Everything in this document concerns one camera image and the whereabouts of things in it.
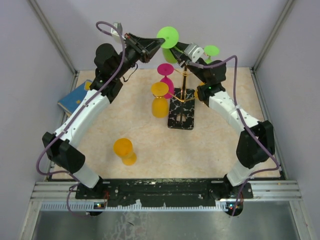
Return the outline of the green wine glass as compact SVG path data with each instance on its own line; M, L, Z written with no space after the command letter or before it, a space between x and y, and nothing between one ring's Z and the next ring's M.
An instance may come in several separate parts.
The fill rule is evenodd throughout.
M172 26L165 26L158 31L156 37L164 39L164 43L161 45L164 59L170 64L177 63L177 60L171 53L170 49L179 41L178 31Z
M212 62L212 57L219 55L220 49L215 45L207 45L204 47L204 54L207 56L205 63L209 64Z

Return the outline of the pink wine glass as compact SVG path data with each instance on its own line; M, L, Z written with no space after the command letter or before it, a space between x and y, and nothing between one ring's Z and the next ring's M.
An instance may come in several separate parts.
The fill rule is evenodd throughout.
M173 81L169 78L169 75L171 75L174 72L174 67L170 63L162 63L157 67L157 72L161 76L163 76L161 81L168 85L169 92L173 94L174 84Z

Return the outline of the gold wine glass rack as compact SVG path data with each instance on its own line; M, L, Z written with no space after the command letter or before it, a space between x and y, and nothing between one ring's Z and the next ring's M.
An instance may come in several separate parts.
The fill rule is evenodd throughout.
M195 125L195 90L187 88L187 77L191 73L183 68L180 88L175 87L169 102L167 127L176 130L193 130Z

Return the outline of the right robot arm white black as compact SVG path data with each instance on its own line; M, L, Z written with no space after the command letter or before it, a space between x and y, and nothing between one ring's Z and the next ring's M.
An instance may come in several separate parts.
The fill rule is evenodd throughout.
M233 78L237 79L236 55L206 63L201 57L204 49L193 43L178 42L169 51L181 67L186 67L203 82L197 87L198 99L216 111L239 136L237 162L226 174L223 185L224 194L235 198L241 192L241 184L258 173L255 167L275 158L274 127L270 121L260 121L248 114L238 103L237 96L229 96L222 86L226 80L227 62L231 60L234 61Z

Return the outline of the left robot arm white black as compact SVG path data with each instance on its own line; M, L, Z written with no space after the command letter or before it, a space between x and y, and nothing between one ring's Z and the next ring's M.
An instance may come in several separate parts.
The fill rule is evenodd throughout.
M164 38L127 33L121 40L121 53L110 43L101 44L95 51L95 78L84 99L62 126L42 137L49 160L86 186L87 194L95 199L103 195L104 186L99 183L100 176L85 163L78 145L96 117L117 97L123 75L138 61L148 63L164 42Z

